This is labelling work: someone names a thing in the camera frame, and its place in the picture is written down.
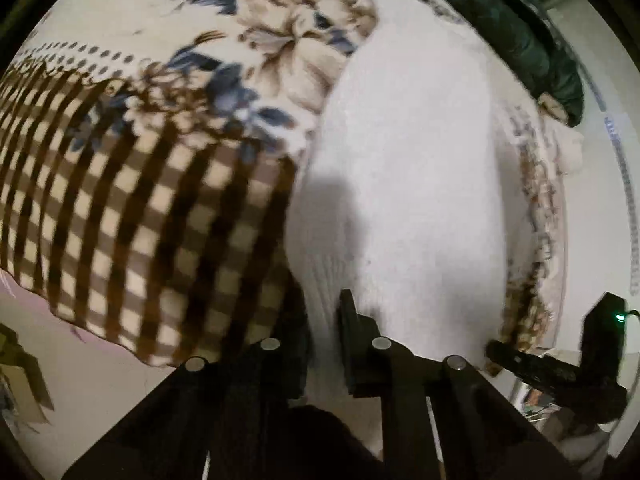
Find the white garment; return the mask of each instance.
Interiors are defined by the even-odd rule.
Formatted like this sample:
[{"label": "white garment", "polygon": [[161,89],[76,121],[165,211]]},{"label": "white garment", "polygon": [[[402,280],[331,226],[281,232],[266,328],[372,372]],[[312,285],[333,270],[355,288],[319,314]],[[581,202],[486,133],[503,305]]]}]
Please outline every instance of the white garment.
[{"label": "white garment", "polygon": [[308,394],[325,408],[344,384],[335,330],[342,288],[416,355],[455,353],[475,365],[497,336],[504,304],[482,57],[424,3],[375,3],[378,26],[329,98],[286,224],[320,368],[321,386]]}]

